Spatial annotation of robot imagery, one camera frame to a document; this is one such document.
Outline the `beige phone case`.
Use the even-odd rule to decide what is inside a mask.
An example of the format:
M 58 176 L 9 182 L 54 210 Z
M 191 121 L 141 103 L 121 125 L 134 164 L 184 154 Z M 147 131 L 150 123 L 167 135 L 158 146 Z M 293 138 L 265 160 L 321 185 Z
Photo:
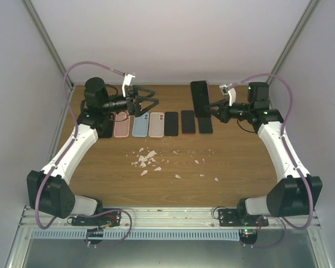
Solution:
M 150 113 L 149 136 L 160 138 L 164 136 L 165 115 L 163 112 Z

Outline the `phone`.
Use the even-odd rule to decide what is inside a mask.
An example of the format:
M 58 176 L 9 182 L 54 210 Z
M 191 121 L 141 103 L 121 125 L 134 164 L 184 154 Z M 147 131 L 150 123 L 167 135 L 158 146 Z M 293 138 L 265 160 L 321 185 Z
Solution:
M 201 135 L 211 135 L 213 133 L 211 118 L 198 118 L 198 127 Z
M 185 135 L 192 135 L 196 133 L 195 114 L 193 110 L 181 111 L 181 132 Z

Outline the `blue phone case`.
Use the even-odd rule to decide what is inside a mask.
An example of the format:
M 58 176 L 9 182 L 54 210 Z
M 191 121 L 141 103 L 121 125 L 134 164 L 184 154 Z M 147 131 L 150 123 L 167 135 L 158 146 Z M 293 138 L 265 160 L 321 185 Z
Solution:
M 133 137 L 146 137 L 149 129 L 149 112 L 144 113 L 139 117 L 134 118 L 132 136 Z

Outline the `black smartphone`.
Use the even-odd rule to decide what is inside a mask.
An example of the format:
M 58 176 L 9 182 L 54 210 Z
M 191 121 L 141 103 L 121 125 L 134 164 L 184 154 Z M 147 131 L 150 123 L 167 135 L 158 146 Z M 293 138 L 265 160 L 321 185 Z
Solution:
M 179 134 L 178 112 L 165 112 L 164 135 L 178 136 Z

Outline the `pink phone case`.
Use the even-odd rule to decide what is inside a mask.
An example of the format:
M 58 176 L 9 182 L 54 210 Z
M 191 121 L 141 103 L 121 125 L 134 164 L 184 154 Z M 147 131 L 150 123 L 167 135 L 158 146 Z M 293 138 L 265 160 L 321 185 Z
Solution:
M 126 138 L 130 131 L 130 116 L 126 112 L 116 114 L 113 135 L 116 138 Z

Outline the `black phone case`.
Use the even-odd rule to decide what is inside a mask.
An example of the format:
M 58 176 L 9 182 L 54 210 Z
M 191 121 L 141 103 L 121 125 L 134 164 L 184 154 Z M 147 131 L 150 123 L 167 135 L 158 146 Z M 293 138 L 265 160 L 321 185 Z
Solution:
M 98 138 L 111 138 L 113 136 L 114 123 L 109 121 L 108 123 L 101 124 L 97 128 Z

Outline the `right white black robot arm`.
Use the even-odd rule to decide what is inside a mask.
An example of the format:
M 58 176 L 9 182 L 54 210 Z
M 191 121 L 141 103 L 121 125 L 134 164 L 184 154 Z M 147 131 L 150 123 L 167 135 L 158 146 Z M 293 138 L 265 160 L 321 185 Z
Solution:
M 232 84 L 220 85 L 223 100 L 206 106 L 206 110 L 220 122 L 232 119 L 247 121 L 264 143 L 276 172 L 277 183 L 266 196 L 241 199 L 237 204 L 236 220 L 249 226 L 260 216 L 306 216 L 307 228 L 312 221 L 314 207 L 322 190 L 322 181 L 312 176 L 298 158 L 286 133 L 286 118 L 270 108 L 269 85 L 251 82 L 247 102 L 236 102 Z

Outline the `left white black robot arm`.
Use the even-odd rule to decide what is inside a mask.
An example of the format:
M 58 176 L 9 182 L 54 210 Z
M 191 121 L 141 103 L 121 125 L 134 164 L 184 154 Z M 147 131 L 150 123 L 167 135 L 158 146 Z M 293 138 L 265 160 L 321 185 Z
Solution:
M 113 130 L 113 120 L 119 113 L 141 117 L 158 105 L 155 92 L 139 85 L 131 84 L 131 75 L 123 81 L 123 94 L 110 95 L 111 85 L 103 79 L 90 78 L 84 85 L 84 99 L 80 114 L 75 119 L 72 134 L 59 152 L 40 171 L 31 171 L 27 176 L 30 207 L 38 217 L 41 212 L 56 218 L 70 215 L 84 215 L 85 220 L 99 225 L 104 212 L 98 208 L 98 200 L 77 196 L 69 184 L 73 173 L 84 155 L 100 139 L 108 138 Z

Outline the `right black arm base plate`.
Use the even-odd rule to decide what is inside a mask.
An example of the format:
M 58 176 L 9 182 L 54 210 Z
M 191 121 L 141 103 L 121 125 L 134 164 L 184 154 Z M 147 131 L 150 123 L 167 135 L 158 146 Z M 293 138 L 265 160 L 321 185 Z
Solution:
M 240 219 L 236 208 L 216 207 L 212 217 L 217 219 L 220 227 L 268 227 L 269 221 L 263 216 L 247 216 Z

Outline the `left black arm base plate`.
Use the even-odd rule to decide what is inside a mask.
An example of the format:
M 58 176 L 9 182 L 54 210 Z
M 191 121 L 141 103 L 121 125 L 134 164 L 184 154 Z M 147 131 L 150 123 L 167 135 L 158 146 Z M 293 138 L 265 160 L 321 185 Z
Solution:
M 115 227 L 120 225 L 121 210 L 117 208 L 102 208 L 97 213 L 103 213 L 100 216 L 71 216 L 67 218 L 67 223 L 72 226 L 90 226 L 90 227 Z

